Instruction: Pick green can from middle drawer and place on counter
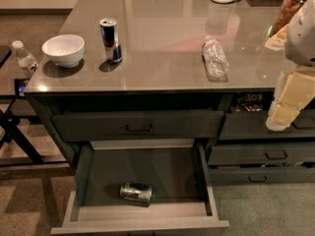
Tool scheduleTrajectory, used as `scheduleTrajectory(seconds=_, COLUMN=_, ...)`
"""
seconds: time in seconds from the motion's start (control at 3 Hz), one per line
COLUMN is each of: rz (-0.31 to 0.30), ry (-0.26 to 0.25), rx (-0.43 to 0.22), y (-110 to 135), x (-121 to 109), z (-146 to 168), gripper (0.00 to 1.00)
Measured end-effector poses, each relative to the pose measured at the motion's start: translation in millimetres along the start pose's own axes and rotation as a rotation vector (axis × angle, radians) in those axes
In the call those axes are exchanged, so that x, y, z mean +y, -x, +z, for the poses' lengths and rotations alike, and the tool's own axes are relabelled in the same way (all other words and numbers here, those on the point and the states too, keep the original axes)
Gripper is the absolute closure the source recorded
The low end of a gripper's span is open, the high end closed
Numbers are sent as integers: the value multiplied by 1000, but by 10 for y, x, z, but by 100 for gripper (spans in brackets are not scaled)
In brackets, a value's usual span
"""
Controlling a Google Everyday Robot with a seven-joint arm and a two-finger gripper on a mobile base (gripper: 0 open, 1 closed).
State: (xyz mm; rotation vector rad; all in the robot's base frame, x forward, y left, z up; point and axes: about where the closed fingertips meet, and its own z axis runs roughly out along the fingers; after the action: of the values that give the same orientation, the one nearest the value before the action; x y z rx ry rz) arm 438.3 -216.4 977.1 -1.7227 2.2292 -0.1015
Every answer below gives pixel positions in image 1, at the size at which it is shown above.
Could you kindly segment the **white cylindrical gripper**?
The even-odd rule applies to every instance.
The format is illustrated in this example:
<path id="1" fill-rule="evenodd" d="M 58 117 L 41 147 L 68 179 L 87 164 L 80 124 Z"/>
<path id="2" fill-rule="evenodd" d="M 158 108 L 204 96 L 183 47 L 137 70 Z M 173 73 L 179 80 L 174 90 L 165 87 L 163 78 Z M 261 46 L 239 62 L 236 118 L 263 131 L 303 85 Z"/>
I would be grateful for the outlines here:
<path id="1" fill-rule="evenodd" d="M 315 75 L 310 70 L 294 71 L 286 79 L 281 72 L 275 87 L 275 100 L 268 112 L 266 126 L 271 131 L 283 131 L 315 97 Z"/>

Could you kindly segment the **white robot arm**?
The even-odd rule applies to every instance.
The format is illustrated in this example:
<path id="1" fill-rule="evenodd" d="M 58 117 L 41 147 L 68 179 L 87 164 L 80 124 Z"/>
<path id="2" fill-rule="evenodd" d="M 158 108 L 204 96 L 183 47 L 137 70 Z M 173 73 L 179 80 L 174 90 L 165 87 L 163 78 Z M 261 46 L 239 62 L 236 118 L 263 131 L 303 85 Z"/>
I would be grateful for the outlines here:
<path id="1" fill-rule="evenodd" d="M 288 128 L 315 98 L 315 0 L 307 0 L 290 20 L 283 44 L 296 67 L 281 73 L 275 87 L 266 126 L 276 132 Z"/>

